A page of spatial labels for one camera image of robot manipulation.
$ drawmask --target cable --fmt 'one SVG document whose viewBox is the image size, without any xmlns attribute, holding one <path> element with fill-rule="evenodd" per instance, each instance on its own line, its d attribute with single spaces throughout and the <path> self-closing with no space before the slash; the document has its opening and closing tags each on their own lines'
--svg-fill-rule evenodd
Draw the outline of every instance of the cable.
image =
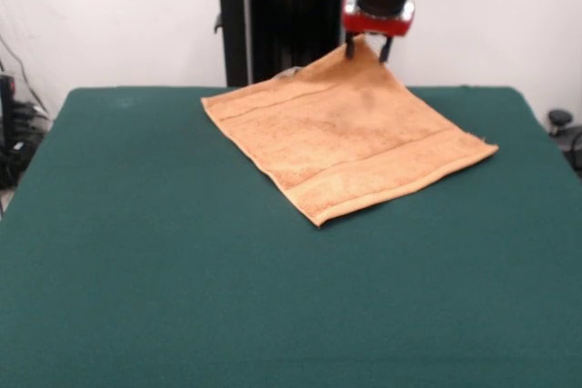
<svg viewBox="0 0 582 388">
<path fill-rule="evenodd" d="M 11 104 L 10 144 L 0 137 L 0 190 L 18 186 L 21 175 L 46 134 L 44 127 L 35 125 L 39 118 L 45 118 L 38 112 L 36 104 L 16 101 Z M 0 131 L 4 130 L 3 121 L 0 120 Z"/>
<path fill-rule="evenodd" d="M 572 138 L 572 143 L 570 144 L 570 153 L 571 153 L 571 157 L 572 157 L 572 166 L 574 167 L 574 170 L 582 170 L 582 166 L 578 166 L 577 163 L 577 159 L 576 159 L 576 145 L 578 140 L 582 139 L 582 131 L 580 131 L 578 134 L 576 134 L 574 136 L 574 138 Z"/>
<path fill-rule="evenodd" d="M 20 73 L 22 75 L 23 81 L 25 81 L 26 88 L 28 88 L 28 91 L 30 91 L 30 94 L 33 96 L 33 98 L 36 100 L 36 102 L 40 105 L 40 107 L 43 108 L 43 111 L 45 111 L 45 113 L 48 114 L 48 111 L 46 110 L 45 104 L 43 104 L 43 101 L 40 100 L 40 97 L 38 97 L 38 94 L 33 89 L 33 87 L 30 85 L 30 82 L 28 82 L 28 76 L 26 75 L 25 65 L 23 64 L 22 59 L 20 59 L 20 57 L 17 54 L 15 54 L 14 50 L 12 50 L 12 48 L 8 45 L 8 43 L 6 42 L 6 40 L 4 39 L 2 34 L 0 34 L 0 43 L 2 43 L 2 45 L 6 49 L 6 52 L 8 52 L 15 59 L 15 61 L 17 61 L 17 63 L 20 65 Z"/>
</svg>

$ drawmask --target green table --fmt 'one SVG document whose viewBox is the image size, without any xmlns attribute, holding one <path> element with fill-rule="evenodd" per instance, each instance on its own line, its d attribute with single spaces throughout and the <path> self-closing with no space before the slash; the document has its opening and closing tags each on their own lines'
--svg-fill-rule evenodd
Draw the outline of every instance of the green table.
<svg viewBox="0 0 582 388">
<path fill-rule="evenodd" d="M 518 93 L 414 90 L 499 153 L 318 230 L 221 91 L 69 96 L 0 225 L 0 387 L 582 386 L 582 190 Z"/>
</svg>

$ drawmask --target black stand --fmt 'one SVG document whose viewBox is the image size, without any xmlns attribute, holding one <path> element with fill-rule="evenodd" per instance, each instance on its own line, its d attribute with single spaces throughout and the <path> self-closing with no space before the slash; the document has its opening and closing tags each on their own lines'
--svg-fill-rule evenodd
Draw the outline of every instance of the black stand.
<svg viewBox="0 0 582 388">
<path fill-rule="evenodd" d="M 264 81 L 338 47 L 342 2 L 220 0 L 227 85 Z"/>
</svg>

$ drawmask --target orange towel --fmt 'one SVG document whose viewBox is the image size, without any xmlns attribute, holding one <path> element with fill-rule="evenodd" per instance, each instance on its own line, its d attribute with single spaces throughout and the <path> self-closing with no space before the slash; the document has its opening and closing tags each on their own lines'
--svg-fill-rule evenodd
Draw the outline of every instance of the orange towel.
<svg viewBox="0 0 582 388">
<path fill-rule="evenodd" d="M 412 95 L 363 38 L 291 77 L 202 99 L 208 116 L 315 225 L 418 191 L 494 154 Z"/>
</svg>

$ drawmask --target white wall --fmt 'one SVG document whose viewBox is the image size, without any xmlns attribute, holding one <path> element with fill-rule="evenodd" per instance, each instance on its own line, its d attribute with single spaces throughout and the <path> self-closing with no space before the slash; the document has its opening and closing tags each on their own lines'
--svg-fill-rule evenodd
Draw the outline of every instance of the white wall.
<svg viewBox="0 0 582 388">
<path fill-rule="evenodd" d="M 513 85 L 582 117 L 582 1 L 416 0 L 391 66 L 410 85 Z M 223 85 L 218 0 L 0 0 L 0 31 L 53 113 L 95 85 Z M 0 48 L 8 64 L 8 56 Z"/>
</svg>

